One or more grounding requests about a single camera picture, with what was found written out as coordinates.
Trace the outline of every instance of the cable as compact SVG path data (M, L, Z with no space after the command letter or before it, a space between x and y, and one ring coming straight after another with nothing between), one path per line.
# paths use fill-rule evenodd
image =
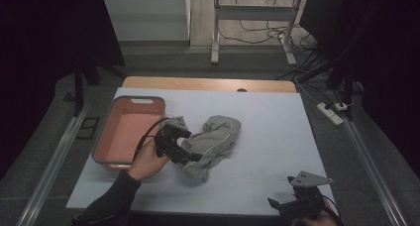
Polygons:
M269 37L272 38L276 38L276 39L281 39L281 37L283 37L285 35L284 31L279 31L279 30L270 30L268 31L268 33L266 33Z
M302 37L300 40L299 40L299 45L300 46L297 46L294 42L293 42L293 39L290 37L290 46L292 47L292 48L294 48L296 51L298 51L298 52L307 52L307 51L313 51L313 50L317 50L317 49L319 49L317 46L303 46L302 45L302 40L303 39L306 39L306 38L308 38L309 36L310 36L311 34L307 34L306 36L304 36L304 37Z
M314 97L312 97L310 94L308 94L308 92L306 92L306 90L300 85L299 81L297 81L297 77L294 79L294 81L296 82L296 84L303 90L303 92L309 97L311 98L313 101L315 101L317 104L319 104L320 102L317 101Z
M319 55L319 54L317 54L316 56L315 56L315 58L313 58L313 59L311 59L306 65L304 65L304 63L305 62L307 62L307 60L299 67L299 68L296 68L296 67L294 67L294 66L291 66L291 68L293 68L293 69L295 69L295 70L298 70L298 71L300 71L300 72L304 72L304 73L309 73L309 71L308 71L308 69L309 68L311 68L311 67L315 67L316 65L318 65L321 61L323 61L322 59L321 60L319 60L318 62L315 62L318 58L320 58L321 57L321 55ZM297 73L295 73L291 78L290 78L290 80L293 80L295 77L296 77L296 75L297 75Z
M222 34L222 32L220 32L220 29L218 29L218 31L219 31L219 34L220 34L223 38L225 38L226 40L234 40L234 41L239 41L239 42L243 42L243 43L247 43L247 44L252 44L252 45L255 45L255 44L260 44L260 43L264 43L264 42L267 42L268 40L272 39L272 37L268 37L268 39L266 39L266 40L256 41L256 42L250 42L250 41L240 40L240 39L236 39L236 38L226 37L226 36L224 36L224 35Z
M134 155L133 155L133 161L136 159L136 157L137 157L137 155L139 154L139 151L140 151L140 149L142 148L142 146L145 144L145 140L146 140L146 138L147 137L152 137L152 136L150 136L149 135L149 133L158 125L158 124L160 124L161 122L163 122L163 121L165 121L165 120L168 120L168 119L170 119L170 118L167 118L167 117L164 117L164 118L161 118L161 119L159 119L159 120L157 120L154 124L152 124L152 126L148 129L148 131L146 132L146 134L142 137L142 139L139 141L139 143L137 144L137 146L136 146L136 151L134 152Z
M264 5L268 5L268 3L269 3L269 0L265 0ZM238 0L235 0L235 4L236 5L239 5L239 1ZM275 28L274 27L270 27L269 26L269 21L266 21L266 23L265 23L266 28L261 28L261 29L249 29L249 28L246 28L244 26L244 24L242 23L242 20L240 20L239 23L241 25L241 28L243 30L245 30L245 31L268 31L267 35L269 37L271 37L271 38L277 38L277 39L279 39L279 35L280 34L284 34L283 30L280 30L279 31L278 29L284 29L285 30L287 28L286 26L283 26L283 27L275 27ZM271 35L270 32L277 32L277 34L276 35ZM266 42L266 41L269 40L269 39L266 39L264 41L259 41L259 42L255 42L254 43L254 42L244 41L244 40L240 40L240 39L236 39L236 38L226 37L226 36L224 36L222 34L221 34L221 36L224 37L225 39L235 40L235 41L244 42L244 43L248 43L248 44L259 44L259 43L263 43L263 42Z
M328 208L327 206L324 206L323 207L323 209L324 209L324 211L326 211L327 213L329 213L333 218L334 218L334 220L336 220L336 223L338 224L338 225L340 225L340 226L343 226L343 222L342 222L342 220L341 220L341 214L340 214L340 210L339 210L339 207L337 207L337 204L336 203L334 203L334 201L333 200L331 200L329 197L327 197L327 196L325 196L325 195L322 195L322 197L324 197L324 198L326 198L326 199L328 199L328 201L330 201L333 205L334 205L334 207L336 207L336 210L337 210L337 214L336 213L334 213L334 211L333 210L331 210L330 208Z
M306 59L303 61L303 63L300 65L300 67L298 67L298 68L294 68L293 66L292 66L292 68L293 68L293 70L291 70L291 71L289 71L289 72L287 72L287 73L285 73L285 74L283 74L283 75L279 75L279 76L277 76L276 78L275 78L275 80L280 80L282 77L285 77L285 76L287 76L287 75L290 75L291 73L293 73L293 72L295 72L296 70L300 70L301 68L302 68L302 66L309 60L309 58L312 56L314 54L314 52L312 51L312 53L309 55L309 56L307 56L306 57Z
M324 92L322 92L320 89L318 89L317 87L309 84L308 82L306 82L306 84L309 85L310 87L314 88L315 90L319 91L325 98L327 98L329 100L329 105L333 105L334 104L334 101L330 97L328 97L326 94L324 94Z

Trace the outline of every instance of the person's arm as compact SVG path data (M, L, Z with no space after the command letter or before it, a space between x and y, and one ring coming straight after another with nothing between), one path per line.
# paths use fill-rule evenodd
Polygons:
M121 170L108 191L73 218L73 225L126 225L142 180L158 173L169 160L157 156L154 141L145 144L130 169Z

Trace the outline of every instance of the wooden table edge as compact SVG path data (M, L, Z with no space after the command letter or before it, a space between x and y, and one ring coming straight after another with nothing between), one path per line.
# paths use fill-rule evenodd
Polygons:
M124 80L122 87L220 91L238 91L243 89L249 92L296 93L294 83L288 80L129 76Z

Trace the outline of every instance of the white wall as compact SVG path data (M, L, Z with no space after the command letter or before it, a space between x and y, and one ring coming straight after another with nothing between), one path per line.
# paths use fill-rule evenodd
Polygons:
M189 0L104 0L119 41L189 40Z

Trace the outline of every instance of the person's hand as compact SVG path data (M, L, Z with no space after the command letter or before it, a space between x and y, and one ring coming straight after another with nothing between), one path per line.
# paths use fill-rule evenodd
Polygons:
M331 209L328 201L326 199L324 199L324 201L325 201L325 206ZM338 226L333 216L331 216L329 213L325 212L324 210L322 210L321 213L319 213L316 219L310 219L308 217L304 217L300 219L300 222L302 222L306 226Z
M152 177L170 160L169 156L158 157L156 153L155 140L148 141L139 151L132 166L128 170L129 176L141 181Z

